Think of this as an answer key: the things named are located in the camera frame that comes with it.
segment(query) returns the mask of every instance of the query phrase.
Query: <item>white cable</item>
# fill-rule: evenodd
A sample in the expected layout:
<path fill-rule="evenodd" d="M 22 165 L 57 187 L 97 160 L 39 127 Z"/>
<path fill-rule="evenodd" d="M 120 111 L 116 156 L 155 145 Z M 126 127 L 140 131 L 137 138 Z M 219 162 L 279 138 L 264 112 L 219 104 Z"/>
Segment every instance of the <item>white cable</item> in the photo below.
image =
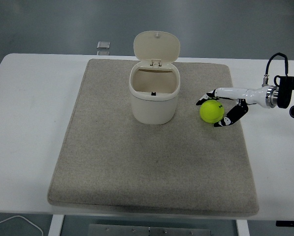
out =
<path fill-rule="evenodd" d="M 12 218 L 15 218 L 15 217 L 20 217 L 20 218 L 22 218 L 22 219 L 25 219 L 25 220 L 26 220 L 27 222 L 29 222 L 31 225 L 33 225 L 33 226 L 35 226 L 36 228 L 38 228 L 38 229 L 41 231 L 42 236 L 44 236 L 44 232 L 43 232 L 43 230 L 42 230 L 39 226 L 37 226 L 36 224 L 32 223 L 32 222 L 29 221 L 27 218 L 25 218 L 25 217 L 23 217 L 23 216 L 21 216 L 21 215 L 15 215 L 15 216 L 12 216 L 12 217 L 7 218 L 7 219 L 5 219 L 5 220 L 2 220 L 2 221 L 0 221 L 0 224 L 3 223 L 3 222 L 5 222 L 5 221 L 7 221 L 7 220 L 10 220 L 10 219 L 12 219 Z"/>

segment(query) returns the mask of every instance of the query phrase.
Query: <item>lid hinge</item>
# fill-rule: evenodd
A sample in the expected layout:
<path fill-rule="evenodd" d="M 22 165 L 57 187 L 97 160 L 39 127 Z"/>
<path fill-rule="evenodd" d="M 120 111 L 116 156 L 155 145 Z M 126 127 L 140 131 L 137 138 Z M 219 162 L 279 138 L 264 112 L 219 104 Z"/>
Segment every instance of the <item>lid hinge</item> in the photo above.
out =
<path fill-rule="evenodd" d="M 161 60 L 152 59 L 150 66 L 155 67 L 155 68 L 158 68 L 159 66 L 162 66 L 161 65 Z"/>

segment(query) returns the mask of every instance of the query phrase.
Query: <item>metal plate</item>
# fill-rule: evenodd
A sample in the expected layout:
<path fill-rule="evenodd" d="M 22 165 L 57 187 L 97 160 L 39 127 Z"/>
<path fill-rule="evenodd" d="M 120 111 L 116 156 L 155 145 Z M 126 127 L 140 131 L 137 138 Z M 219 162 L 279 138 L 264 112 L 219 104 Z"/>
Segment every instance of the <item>metal plate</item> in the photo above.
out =
<path fill-rule="evenodd" d="M 97 49 L 109 49 L 109 45 L 111 42 L 98 42 Z"/>
<path fill-rule="evenodd" d="M 109 51 L 98 51 L 97 52 L 97 55 L 100 55 L 100 56 L 108 56 L 109 55 Z"/>
<path fill-rule="evenodd" d="M 150 228 L 150 236 L 211 236 L 210 230 L 178 229 L 178 228 Z"/>
<path fill-rule="evenodd" d="M 88 236 L 149 236 L 149 227 L 90 224 Z"/>
<path fill-rule="evenodd" d="M 88 236 L 211 236 L 210 230 L 90 224 Z"/>

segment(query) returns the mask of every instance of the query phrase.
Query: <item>black cable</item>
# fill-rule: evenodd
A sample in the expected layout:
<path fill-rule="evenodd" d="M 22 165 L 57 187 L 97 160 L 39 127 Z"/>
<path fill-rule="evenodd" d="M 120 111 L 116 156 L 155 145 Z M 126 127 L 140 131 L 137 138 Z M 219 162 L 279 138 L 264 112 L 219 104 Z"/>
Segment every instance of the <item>black cable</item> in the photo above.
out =
<path fill-rule="evenodd" d="M 274 78 L 274 84 L 275 86 L 279 87 L 279 84 L 277 84 L 277 78 L 280 79 L 279 75 L 276 75 L 275 78 Z"/>
<path fill-rule="evenodd" d="M 288 76 L 288 58 L 285 54 L 282 54 L 282 53 L 276 53 L 275 55 L 273 55 L 268 63 L 267 63 L 267 66 L 266 66 L 266 72 L 265 72 L 265 75 L 268 75 L 268 70 L 269 70 L 269 64 L 271 63 L 271 61 L 276 57 L 276 56 L 281 56 L 285 59 L 285 74 L 286 76 Z"/>

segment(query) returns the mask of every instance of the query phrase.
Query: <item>small metal object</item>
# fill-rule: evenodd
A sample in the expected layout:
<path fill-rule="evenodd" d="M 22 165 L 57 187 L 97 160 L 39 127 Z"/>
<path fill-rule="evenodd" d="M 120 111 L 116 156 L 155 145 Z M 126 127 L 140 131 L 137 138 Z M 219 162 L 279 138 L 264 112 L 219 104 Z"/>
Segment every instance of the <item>small metal object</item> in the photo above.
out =
<path fill-rule="evenodd" d="M 109 51 L 98 51 L 97 52 L 97 55 L 100 55 L 100 56 L 109 56 Z"/>
<path fill-rule="evenodd" d="M 268 85 L 268 77 L 269 75 L 267 74 L 264 75 L 263 84 L 261 85 L 262 87 L 265 87 Z"/>
<path fill-rule="evenodd" d="M 109 45 L 111 42 L 98 42 L 97 49 L 109 49 Z"/>

